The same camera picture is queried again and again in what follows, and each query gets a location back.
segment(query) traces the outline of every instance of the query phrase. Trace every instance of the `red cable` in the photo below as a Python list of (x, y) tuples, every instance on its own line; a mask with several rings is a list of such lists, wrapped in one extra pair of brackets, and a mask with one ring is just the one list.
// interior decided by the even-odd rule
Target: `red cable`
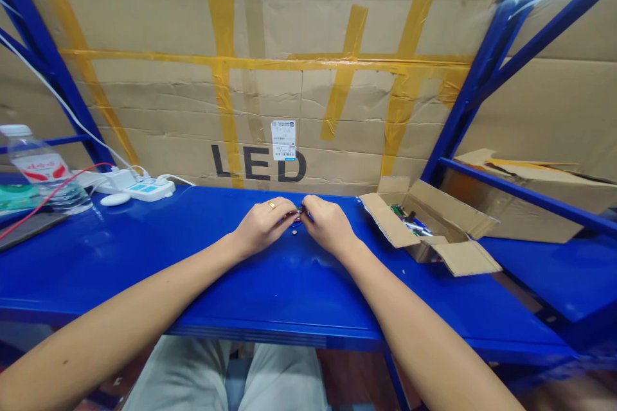
[(47, 196), (43, 202), (41, 202), (41, 203), (39, 204), (39, 206), (38, 206), (36, 209), (34, 209), (32, 212), (30, 212), (30, 213), (29, 213), (28, 215), (26, 215), (24, 218), (22, 218), (21, 220), (19, 220), (17, 223), (14, 223), (14, 224), (13, 224), (10, 228), (8, 228), (8, 229), (7, 229), (4, 233), (0, 234), (0, 240), (3, 240), (3, 239), (6, 237), (6, 235), (7, 235), (7, 234), (9, 234), (10, 232), (14, 231), (14, 230), (15, 230), (15, 228), (18, 228), (18, 227), (20, 227), (21, 225), (23, 225), (23, 224), (26, 222), (26, 220), (28, 220), (30, 217), (32, 217), (32, 216), (33, 216), (36, 212), (40, 211), (41, 207), (43, 207), (45, 204), (47, 204), (47, 203), (48, 203), (48, 201), (52, 198), (52, 196), (53, 196), (55, 193), (57, 193), (57, 192), (60, 190), (60, 188), (62, 188), (62, 186), (66, 185), (69, 181), (71, 181), (71, 180), (73, 180), (73, 179), (75, 179), (75, 178), (79, 177), (79, 175), (81, 175), (83, 172), (88, 171), (88, 170), (92, 170), (93, 168), (95, 168), (95, 167), (99, 167), (99, 166), (101, 166), (101, 165), (108, 165), (108, 166), (115, 167), (115, 165), (114, 165), (114, 164), (110, 164), (109, 162), (99, 162), (98, 164), (94, 164), (93, 166), (88, 167), (87, 169), (83, 169), (81, 172), (74, 174), (72, 177), (67, 178), (65, 181), (63, 181), (62, 183), (60, 183), (60, 184), (56, 187), (56, 189), (54, 189), (54, 190), (53, 190), (53, 192), (52, 192), (49, 196)]

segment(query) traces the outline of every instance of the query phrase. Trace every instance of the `bottle cap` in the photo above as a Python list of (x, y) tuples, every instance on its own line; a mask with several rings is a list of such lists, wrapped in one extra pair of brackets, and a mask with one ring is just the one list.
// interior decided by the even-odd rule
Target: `bottle cap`
[(28, 125), (0, 125), (0, 132), (5, 136), (28, 136), (32, 135), (32, 130)]

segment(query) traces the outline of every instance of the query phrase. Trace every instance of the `khaki pants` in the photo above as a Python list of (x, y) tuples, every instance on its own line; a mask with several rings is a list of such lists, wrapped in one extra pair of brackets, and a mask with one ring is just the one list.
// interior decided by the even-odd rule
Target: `khaki pants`
[[(124, 411), (228, 411), (231, 342), (163, 336)], [(315, 349), (256, 344), (239, 411), (324, 411)]]

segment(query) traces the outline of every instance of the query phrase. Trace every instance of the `water bottle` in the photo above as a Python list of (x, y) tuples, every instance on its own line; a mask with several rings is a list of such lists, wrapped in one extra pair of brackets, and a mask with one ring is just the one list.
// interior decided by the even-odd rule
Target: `water bottle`
[[(27, 125), (0, 125), (0, 132), (8, 137), (8, 156), (11, 163), (46, 198), (71, 171), (50, 145), (32, 136)], [(48, 202), (55, 212), (77, 214), (92, 207), (90, 196), (75, 180), (68, 182)]]

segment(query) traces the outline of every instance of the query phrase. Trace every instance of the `white power strip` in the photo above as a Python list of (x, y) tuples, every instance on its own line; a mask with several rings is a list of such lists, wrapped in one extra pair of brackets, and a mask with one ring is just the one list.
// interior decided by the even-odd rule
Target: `white power strip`
[(99, 193), (126, 193), (134, 199), (154, 202), (170, 197), (175, 191), (175, 184), (167, 179), (151, 180), (151, 183), (136, 182), (128, 169), (113, 169), (109, 173), (85, 172), (80, 184), (86, 188), (94, 186)]

